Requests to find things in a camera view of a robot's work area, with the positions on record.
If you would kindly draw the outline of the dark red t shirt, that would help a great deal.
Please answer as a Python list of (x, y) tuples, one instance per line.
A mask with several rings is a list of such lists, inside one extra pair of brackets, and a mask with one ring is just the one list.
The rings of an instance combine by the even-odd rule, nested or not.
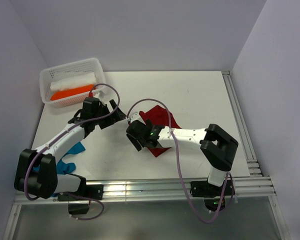
[[(153, 125), (169, 125), (169, 117), (165, 108), (156, 105), (147, 112), (139, 111), (139, 115), (142, 120), (145, 122), (146, 120), (150, 120)], [(152, 153), (152, 155), (157, 158), (161, 154), (168, 151), (170, 148), (148, 148), (148, 150)]]

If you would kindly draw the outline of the white plastic basket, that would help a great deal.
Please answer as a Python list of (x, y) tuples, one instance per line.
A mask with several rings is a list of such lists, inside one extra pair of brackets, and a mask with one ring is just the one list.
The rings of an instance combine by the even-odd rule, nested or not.
[(80, 103), (94, 85), (105, 83), (102, 65), (95, 57), (46, 68), (39, 74), (41, 100), (55, 108)]

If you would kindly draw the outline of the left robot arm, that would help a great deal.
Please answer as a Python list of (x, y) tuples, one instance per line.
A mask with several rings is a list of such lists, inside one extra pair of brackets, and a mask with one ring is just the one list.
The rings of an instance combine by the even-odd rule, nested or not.
[(109, 103), (112, 111), (98, 98), (87, 97), (57, 136), (36, 149), (24, 149), (19, 155), (14, 189), (26, 193), (30, 200), (48, 199), (60, 193), (69, 193), (76, 200), (85, 198), (86, 178), (72, 173), (59, 174), (57, 164), (95, 127), (105, 129), (126, 118), (113, 99)]

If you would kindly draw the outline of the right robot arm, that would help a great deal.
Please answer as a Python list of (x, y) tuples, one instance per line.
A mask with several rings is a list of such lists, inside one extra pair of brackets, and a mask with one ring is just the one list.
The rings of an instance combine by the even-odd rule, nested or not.
[(163, 125), (147, 125), (132, 121), (126, 136), (137, 151), (142, 148), (165, 149), (178, 145), (180, 148), (201, 150), (210, 164), (206, 189), (212, 195), (224, 188), (226, 174), (231, 171), (239, 146), (238, 141), (217, 124), (207, 128), (183, 129)]

